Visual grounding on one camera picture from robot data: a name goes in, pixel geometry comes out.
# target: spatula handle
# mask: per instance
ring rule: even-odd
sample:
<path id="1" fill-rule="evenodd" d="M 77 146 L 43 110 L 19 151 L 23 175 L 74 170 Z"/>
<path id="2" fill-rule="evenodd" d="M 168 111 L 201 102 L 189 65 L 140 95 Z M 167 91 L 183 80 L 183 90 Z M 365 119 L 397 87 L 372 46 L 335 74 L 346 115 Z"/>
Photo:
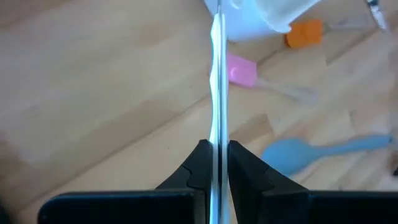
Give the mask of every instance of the spatula handle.
<path id="1" fill-rule="evenodd" d="M 304 103 L 316 103 L 318 101 L 318 94 L 316 91 L 303 86 L 271 83 L 262 79 L 257 80 L 256 86 L 273 89 L 274 91 L 278 91 L 281 94 Z"/>
<path id="2" fill-rule="evenodd" d="M 349 152 L 370 151 L 386 147 L 393 142 L 390 134 L 376 134 L 359 139 L 350 140 L 344 144 L 337 146 L 321 147 L 317 150 L 320 156 L 332 156 L 336 154 L 344 154 Z"/>

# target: knife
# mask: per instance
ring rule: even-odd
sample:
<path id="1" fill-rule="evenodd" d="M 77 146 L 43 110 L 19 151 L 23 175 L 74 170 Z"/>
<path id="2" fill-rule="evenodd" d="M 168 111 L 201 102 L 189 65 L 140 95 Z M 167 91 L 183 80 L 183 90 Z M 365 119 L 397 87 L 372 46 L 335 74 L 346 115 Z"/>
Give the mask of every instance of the knife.
<path id="1" fill-rule="evenodd" d="M 366 0 L 366 2 L 372 12 L 373 19 L 377 22 L 379 28 L 383 31 L 388 31 L 389 26 L 383 12 L 380 9 L 379 0 Z"/>
<path id="2" fill-rule="evenodd" d="M 217 13 L 210 31 L 213 65 L 210 71 L 210 91 L 213 118 L 209 142 L 213 148 L 210 191 L 210 224 L 227 224 L 228 212 L 228 76 L 226 65 L 225 15 L 222 2 L 217 1 Z"/>

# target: wooden floor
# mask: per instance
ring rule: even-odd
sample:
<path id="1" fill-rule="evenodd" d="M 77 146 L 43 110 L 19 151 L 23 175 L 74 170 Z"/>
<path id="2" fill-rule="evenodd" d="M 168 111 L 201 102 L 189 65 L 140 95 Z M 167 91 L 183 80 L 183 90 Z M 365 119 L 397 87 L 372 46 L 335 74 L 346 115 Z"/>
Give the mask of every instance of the wooden floor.
<path id="1" fill-rule="evenodd" d="M 395 24 L 398 2 L 382 3 Z M 303 19 L 365 12 L 362 0 L 324 0 Z M 16 220 L 35 223 L 63 192 L 151 189 L 168 177 L 209 135 L 210 26 L 201 0 L 0 1 L 0 195 Z M 398 30 L 326 30 L 322 45 L 299 51 L 279 36 L 229 51 L 258 61 L 263 78 L 320 94 L 304 105 L 230 86 L 230 137 L 257 155 L 280 138 L 333 144 L 398 127 Z M 331 157 L 294 179 L 398 190 L 392 155 Z"/>

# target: blue spatula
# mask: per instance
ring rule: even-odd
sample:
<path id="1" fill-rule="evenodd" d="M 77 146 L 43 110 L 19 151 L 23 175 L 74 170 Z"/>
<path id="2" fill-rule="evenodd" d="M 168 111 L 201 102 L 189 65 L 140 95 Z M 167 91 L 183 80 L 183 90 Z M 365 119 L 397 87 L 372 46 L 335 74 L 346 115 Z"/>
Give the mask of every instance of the blue spatula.
<path id="1" fill-rule="evenodd" d="M 393 142 L 390 134 L 370 135 L 335 146 L 311 146 L 301 139 L 283 139 L 273 142 L 263 152 L 261 159 L 281 174 L 290 176 L 315 160 L 350 152 L 372 151 Z"/>

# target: white cup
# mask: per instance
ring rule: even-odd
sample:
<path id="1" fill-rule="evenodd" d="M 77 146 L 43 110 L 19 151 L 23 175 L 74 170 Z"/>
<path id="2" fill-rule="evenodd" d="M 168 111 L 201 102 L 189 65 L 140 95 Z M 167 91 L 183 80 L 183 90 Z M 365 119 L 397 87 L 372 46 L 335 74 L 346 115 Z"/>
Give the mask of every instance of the white cup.
<path id="1" fill-rule="evenodd" d="M 290 32 L 289 24 L 321 0 L 223 0 L 229 40 L 258 39 Z M 214 15 L 217 0 L 205 0 Z"/>

